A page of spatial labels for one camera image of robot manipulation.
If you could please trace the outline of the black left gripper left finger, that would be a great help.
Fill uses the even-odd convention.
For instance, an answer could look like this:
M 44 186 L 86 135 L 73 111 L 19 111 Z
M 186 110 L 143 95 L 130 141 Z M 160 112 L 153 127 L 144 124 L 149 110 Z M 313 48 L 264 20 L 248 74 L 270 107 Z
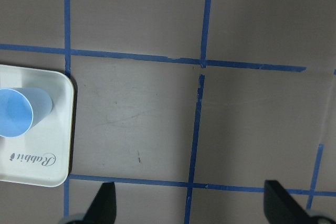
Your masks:
M 115 183 L 102 183 L 82 223 L 113 224 L 117 216 Z

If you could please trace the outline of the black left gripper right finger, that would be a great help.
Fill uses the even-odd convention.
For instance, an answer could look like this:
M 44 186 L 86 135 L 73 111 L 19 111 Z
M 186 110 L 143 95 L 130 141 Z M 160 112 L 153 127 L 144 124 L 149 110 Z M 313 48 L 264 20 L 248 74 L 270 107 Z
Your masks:
M 277 180 L 264 182 L 264 214 L 269 223 L 323 223 L 320 216 L 309 216 Z

